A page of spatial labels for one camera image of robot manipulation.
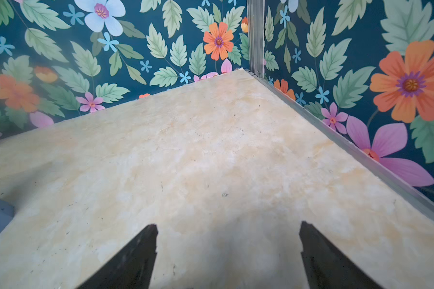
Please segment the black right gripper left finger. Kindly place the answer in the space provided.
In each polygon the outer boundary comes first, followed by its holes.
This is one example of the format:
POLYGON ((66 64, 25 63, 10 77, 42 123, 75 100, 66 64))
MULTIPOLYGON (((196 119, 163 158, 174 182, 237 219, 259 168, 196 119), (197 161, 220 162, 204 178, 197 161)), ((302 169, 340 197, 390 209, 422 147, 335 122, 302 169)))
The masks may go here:
POLYGON ((157 225, 147 225, 80 289, 147 289, 157 256, 157 225))

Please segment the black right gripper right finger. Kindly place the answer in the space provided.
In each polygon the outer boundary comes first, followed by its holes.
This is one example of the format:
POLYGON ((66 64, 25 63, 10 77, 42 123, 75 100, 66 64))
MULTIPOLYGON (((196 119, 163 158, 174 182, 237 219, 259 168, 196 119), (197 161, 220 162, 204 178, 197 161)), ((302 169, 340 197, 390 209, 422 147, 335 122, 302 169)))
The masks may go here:
POLYGON ((311 289, 379 289, 365 274, 312 224, 303 221, 299 236, 303 260, 311 289))

